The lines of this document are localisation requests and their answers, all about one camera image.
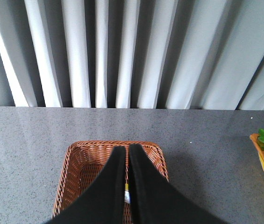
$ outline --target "white curtain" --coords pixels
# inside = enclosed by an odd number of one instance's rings
[[[0,0],[0,106],[264,110],[264,0]]]

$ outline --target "brown wicker basket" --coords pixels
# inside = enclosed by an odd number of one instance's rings
[[[108,160],[114,146],[126,147],[126,183],[128,183],[128,148],[141,144],[148,157],[168,180],[168,173],[160,147],[144,141],[78,141],[69,146],[58,185],[53,217],[69,206],[93,182]],[[130,206],[125,203],[124,224],[132,223]]]

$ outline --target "speckled gray surface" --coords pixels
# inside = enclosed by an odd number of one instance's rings
[[[249,139],[260,127],[264,111],[0,107],[0,224],[51,217],[65,150],[78,140],[153,141],[185,196],[231,224],[264,224]]]

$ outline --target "gray countertop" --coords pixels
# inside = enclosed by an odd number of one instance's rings
[[[159,144],[170,182],[231,224],[264,224],[264,173],[249,135],[264,111],[0,107],[0,224],[50,219],[67,147]]]

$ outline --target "curtain fold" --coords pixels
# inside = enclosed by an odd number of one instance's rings
[[[2,0],[0,105],[264,110],[264,1]]]

